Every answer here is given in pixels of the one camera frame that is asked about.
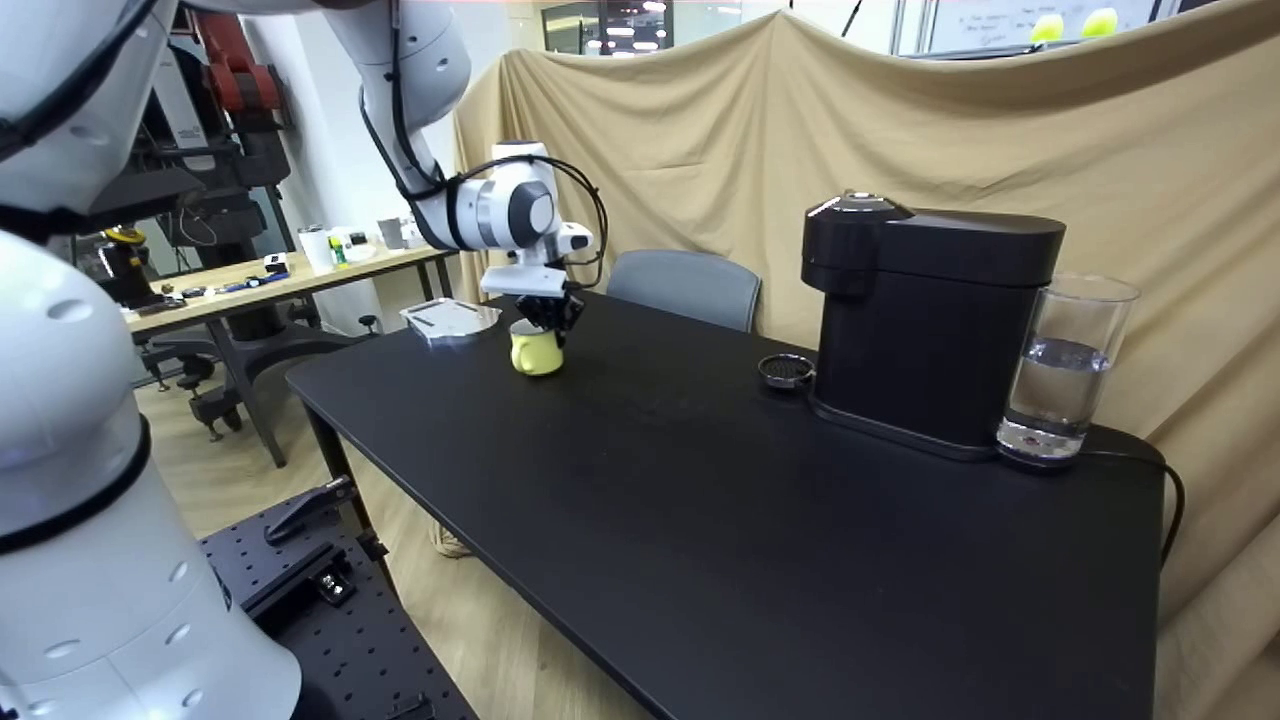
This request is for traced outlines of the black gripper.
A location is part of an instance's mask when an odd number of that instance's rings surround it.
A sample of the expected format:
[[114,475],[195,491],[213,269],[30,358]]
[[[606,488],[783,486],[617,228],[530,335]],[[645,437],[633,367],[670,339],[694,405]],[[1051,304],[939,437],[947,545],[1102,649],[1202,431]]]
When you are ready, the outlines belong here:
[[508,295],[521,310],[521,320],[508,320],[508,335],[530,335],[537,329],[553,329],[555,353],[566,361],[570,353],[570,324],[582,313],[576,286],[564,269],[487,269],[480,276],[487,295]]

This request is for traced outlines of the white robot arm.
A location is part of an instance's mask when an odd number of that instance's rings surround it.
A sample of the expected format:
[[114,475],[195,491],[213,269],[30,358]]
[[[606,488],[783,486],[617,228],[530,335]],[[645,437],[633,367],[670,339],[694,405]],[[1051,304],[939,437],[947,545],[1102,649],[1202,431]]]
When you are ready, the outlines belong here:
[[122,171],[178,6],[316,11],[421,238],[505,247],[485,286],[539,324],[578,313],[553,160],[447,178],[413,132],[470,66],[447,0],[0,0],[0,692],[4,720],[290,720],[298,661],[223,592],[131,398],[114,302],[39,242]]

